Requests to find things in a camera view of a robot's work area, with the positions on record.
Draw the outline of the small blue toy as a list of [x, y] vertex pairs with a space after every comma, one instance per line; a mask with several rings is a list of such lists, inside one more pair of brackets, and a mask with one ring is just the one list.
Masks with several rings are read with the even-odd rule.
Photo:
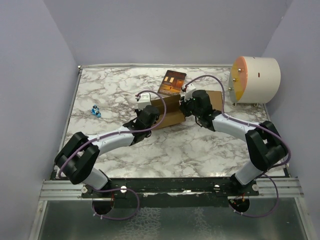
[[101, 117], [101, 113], [100, 113], [100, 109], [98, 108], [98, 106], [96, 104], [94, 104], [92, 106], [92, 109], [91, 109], [91, 114], [96, 116], [97, 118], [100, 118]]

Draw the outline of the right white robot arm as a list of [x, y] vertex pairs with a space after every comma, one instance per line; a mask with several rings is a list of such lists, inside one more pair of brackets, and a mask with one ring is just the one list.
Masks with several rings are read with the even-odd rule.
[[246, 192], [248, 184], [289, 154], [272, 122], [252, 123], [232, 118], [213, 108], [205, 90], [186, 94], [180, 98], [179, 104], [183, 115], [194, 116], [200, 127], [233, 136], [246, 143], [249, 161], [230, 177], [229, 189], [236, 196]]

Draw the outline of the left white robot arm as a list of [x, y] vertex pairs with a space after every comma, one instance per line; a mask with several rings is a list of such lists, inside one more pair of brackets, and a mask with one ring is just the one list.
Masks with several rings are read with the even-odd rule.
[[111, 190], [110, 179], [94, 165], [98, 157], [112, 150], [135, 145], [151, 135], [151, 126], [159, 119], [159, 110], [147, 105], [137, 117], [113, 132], [86, 136], [75, 133], [57, 154], [54, 163], [74, 185], [83, 183], [97, 196], [106, 197]]

